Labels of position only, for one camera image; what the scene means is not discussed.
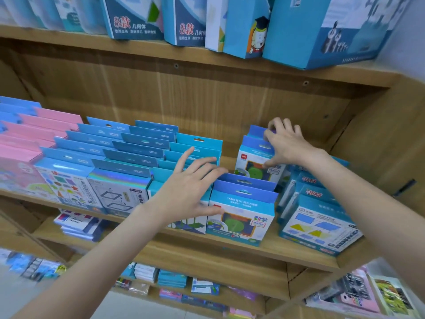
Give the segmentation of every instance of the person's left hand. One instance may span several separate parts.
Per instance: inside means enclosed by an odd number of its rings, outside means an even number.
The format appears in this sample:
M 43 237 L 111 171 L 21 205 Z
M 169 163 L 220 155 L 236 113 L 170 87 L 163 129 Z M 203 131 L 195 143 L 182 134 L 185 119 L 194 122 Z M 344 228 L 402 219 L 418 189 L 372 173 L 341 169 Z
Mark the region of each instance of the person's left hand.
M 217 158 L 210 157 L 195 160 L 183 171 L 184 164 L 194 149 L 190 148 L 181 156 L 171 177 L 158 193 L 145 203 L 146 207 L 153 209 L 155 214 L 163 218 L 164 225 L 178 220 L 224 213 L 219 207 L 202 206 L 199 201 L 210 185 L 228 170 L 211 164 L 210 162 L 216 161 Z

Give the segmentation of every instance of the yellow triangle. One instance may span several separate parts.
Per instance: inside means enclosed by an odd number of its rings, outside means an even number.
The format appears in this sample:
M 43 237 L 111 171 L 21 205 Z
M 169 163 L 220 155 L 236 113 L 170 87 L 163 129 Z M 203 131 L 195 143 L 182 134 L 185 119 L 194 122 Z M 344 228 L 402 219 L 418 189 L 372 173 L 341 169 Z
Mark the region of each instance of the yellow triangle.
M 313 230 L 309 233 L 310 235 L 320 237 L 322 235 L 322 232 L 320 230 Z
M 296 230 L 299 230 L 301 232 L 305 232 L 305 230 L 303 230 L 303 228 L 301 227 L 300 224 L 292 225 L 291 228 L 296 229 Z

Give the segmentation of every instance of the person's right hand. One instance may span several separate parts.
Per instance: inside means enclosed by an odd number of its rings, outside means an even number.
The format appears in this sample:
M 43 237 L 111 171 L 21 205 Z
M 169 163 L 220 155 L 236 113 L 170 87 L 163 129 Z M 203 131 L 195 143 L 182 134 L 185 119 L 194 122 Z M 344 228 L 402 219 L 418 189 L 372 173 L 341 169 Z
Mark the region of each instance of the person's right hand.
M 308 143 L 301 133 L 301 127 L 292 127 L 290 119 L 274 118 L 264 131 L 264 140 L 274 148 L 274 157 L 264 163 L 264 168 L 280 164 L 304 165 L 307 157 L 321 151 Z

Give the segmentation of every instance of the finger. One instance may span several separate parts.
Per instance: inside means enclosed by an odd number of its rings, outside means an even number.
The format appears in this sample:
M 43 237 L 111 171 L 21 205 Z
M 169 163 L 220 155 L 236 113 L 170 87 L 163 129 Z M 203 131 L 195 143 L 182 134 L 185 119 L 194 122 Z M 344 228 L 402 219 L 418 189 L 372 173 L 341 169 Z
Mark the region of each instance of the finger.
M 218 168 L 218 166 L 213 165 L 212 163 L 206 163 L 202 167 L 200 167 L 195 173 L 193 174 L 196 179 L 201 180 L 204 178 L 211 170 L 214 170 Z
M 275 167 L 279 165 L 278 159 L 276 158 L 276 156 L 274 156 L 273 158 L 271 158 L 270 160 L 267 160 L 266 162 L 264 162 L 263 164 L 263 168 L 270 168 L 270 167 Z
M 217 206 L 202 206 L 196 209 L 196 214 L 199 216 L 214 216 L 214 215 L 223 215 L 224 209 Z
M 292 123 L 290 119 L 284 119 L 284 126 L 285 130 L 294 133 L 294 129 L 292 128 Z
M 273 120 L 271 120 L 267 128 L 269 130 L 276 130 L 277 134 L 281 134 L 285 130 L 282 119 L 279 117 L 275 117 Z
M 210 185 L 215 182 L 218 177 L 220 177 L 221 175 L 228 173 L 229 171 L 226 168 L 223 167 L 218 167 L 216 169 L 214 169 L 213 171 L 211 171 L 209 174 L 207 174 L 202 180 L 202 189 L 205 188 L 205 190 L 207 190 L 208 187 L 210 187 Z
M 295 134 L 303 136 L 303 133 L 301 132 L 301 127 L 299 125 L 294 126 Z
M 189 157 L 189 155 L 192 154 L 193 150 L 195 149 L 195 147 L 191 147 L 190 149 L 186 150 L 183 155 L 180 157 L 180 159 L 177 161 L 177 165 L 174 168 L 174 172 L 173 173 L 180 173 L 183 172 L 183 168 L 184 168 L 184 164 L 186 163 L 187 158 Z
M 213 162 L 213 161 L 217 161 L 217 158 L 214 156 L 210 156 L 208 158 L 196 159 L 194 162 L 192 162 L 190 166 L 188 166 L 185 172 L 194 173 L 206 163 Z
M 265 141 L 268 141 L 268 142 L 271 142 L 272 139 L 273 139 L 273 137 L 275 135 L 276 134 L 274 134 L 272 131 L 270 131 L 269 129 L 267 129 L 267 130 L 264 131 L 264 140 Z

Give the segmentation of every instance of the forearm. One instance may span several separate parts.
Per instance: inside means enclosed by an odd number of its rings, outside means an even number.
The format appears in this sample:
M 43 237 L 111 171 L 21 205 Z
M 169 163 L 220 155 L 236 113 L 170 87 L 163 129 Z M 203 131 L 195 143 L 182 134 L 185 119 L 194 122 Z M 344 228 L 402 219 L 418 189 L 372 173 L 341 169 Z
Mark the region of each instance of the forearm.
M 334 195 L 358 228 L 382 256 L 403 273 L 418 296 L 425 288 L 418 280 L 425 264 L 425 219 L 318 150 L 305 167 Z
M 125 267 L 165 225 L 150 204 L 140 205 L 14 318 L 90 318 Z

